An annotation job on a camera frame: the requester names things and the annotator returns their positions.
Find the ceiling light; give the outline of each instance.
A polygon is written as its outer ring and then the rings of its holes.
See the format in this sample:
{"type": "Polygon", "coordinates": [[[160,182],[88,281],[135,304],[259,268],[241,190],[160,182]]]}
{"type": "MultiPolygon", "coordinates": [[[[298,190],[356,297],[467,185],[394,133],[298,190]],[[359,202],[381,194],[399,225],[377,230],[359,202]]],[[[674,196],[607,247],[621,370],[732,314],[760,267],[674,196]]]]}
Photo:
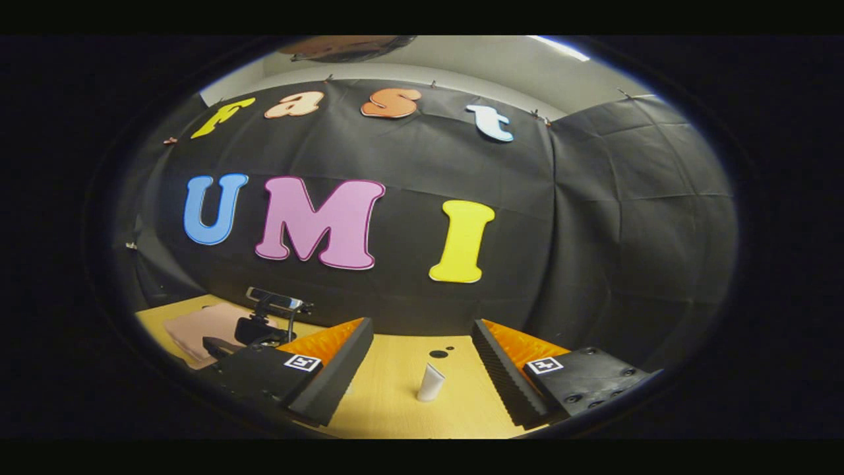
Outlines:
{"type": "Polygon", "coordinates": [[[565,54],[567,54],[571,57],[576,57],[577,59],[579,59],[581,61],[589,61],[588,56],[584,55],[583,53],[577,51],[574,48],[568,47],[566,45],[561,45],[560,43],[558,43],[556,41],[551,41],[547,38],[543,38],[542,36],[535,36],[535,35],[528,35],[527,37],[533,38],[536,41],[541,41],[541,42],[545,43],[546,45],[553,47],[555,50],[557,50],[559,52],[563,52],[563,53],[565,53],[565,54]]]}

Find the letter u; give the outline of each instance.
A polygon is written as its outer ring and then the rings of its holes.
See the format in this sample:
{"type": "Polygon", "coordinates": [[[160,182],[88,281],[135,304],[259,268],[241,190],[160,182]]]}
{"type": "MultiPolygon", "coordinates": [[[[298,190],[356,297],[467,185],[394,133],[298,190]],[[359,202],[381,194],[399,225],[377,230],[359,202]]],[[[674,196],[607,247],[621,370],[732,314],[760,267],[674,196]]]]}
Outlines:
{"type": "Polygon", "coordinates": [[[185,202],[185,233],[193,241],[214,246],[222,243],[231,233],[235,221],[235,203],[241,187],[249,181],[249,177],[242,173],[224,175],[219,180],[223,193],[219,199],[217,221],[213,226],[203,224],[203,201],[205,190],[211,186],[214,179],[207,176],[193,177],[187,182],[187,201],[185,202]]]}

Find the letter m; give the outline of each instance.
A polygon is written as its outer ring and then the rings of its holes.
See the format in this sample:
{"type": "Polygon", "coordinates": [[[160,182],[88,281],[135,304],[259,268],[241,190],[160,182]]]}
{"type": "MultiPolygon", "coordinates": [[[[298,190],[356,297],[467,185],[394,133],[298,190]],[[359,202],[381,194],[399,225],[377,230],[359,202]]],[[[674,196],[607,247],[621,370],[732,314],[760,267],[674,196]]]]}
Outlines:
{"type": "Polygon", "coordinates": [[[372,207],[386,191],[384,185],[367,180],[343,182],[319,211],[314,210],[301,178],[271,178],[264,188],[270,195],[269,207],[256,254],[265,259],[287,259],[290,251],[282,242],[286,228],[299,260],[310,259],[322,237],[328,234],[328,246],[319,254],[323,264],[354,270],[375,265],[375,259],[367,252],[369,223],[372,207]]]}

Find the pink towel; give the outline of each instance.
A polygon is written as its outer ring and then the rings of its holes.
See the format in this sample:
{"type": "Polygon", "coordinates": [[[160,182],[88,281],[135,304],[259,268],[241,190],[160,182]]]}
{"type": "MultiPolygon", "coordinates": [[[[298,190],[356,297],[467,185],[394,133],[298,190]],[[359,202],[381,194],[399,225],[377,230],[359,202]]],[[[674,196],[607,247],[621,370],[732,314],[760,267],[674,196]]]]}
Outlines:
{"type": "MultiPolygon", "coordinates": [[[[196,359],[203,365],[208,364],[203,360],[214,359],[203,347],[203,337],[213,336],[220,340],[227,341],[233,345],[243,346],[243,343],[235,339],[235,328],[237,320],[249,318],[248,310],[237,308],[228,303],[218,303],[211,307],[203,308],[192,314],[182,315],[164,322],[164,327],[173,342],[185,353],[196,359]]],[[[278,328],[272,320],[268,323],[273,328],[278,328]]]]}

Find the wooden table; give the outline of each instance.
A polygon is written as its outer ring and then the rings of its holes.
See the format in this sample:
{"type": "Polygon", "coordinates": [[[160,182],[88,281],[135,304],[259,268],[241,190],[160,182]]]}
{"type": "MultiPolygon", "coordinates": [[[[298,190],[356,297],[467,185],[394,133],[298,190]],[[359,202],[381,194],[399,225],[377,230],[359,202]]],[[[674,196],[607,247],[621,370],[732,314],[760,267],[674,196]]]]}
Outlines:
{"type": "MultiPolygon", "coordinates": [[[[171,340],[164,322],[217,303],[234,305],[205,295],[144,310],[137,316],[166,351],[194,363],[171,340]]],[[[235,306],[244,315],[251,312],[235,306]]],[[[280,328],[287,328],[287,320],[271,318],[280,328]]],[[[319,330],[323,327],[295,322],[298,336],[319,330]]],[[[526,433],[513,425],[470,336],[378,334],[331,423],[314,430],[347,439],[504,439],[526,433]],[[446,358],[429,355],[447,347],[454,349],[446,358]],[[416,391],[427,363],[443,373],[446,381],[434,401],[419,402],[416,391]]]]}

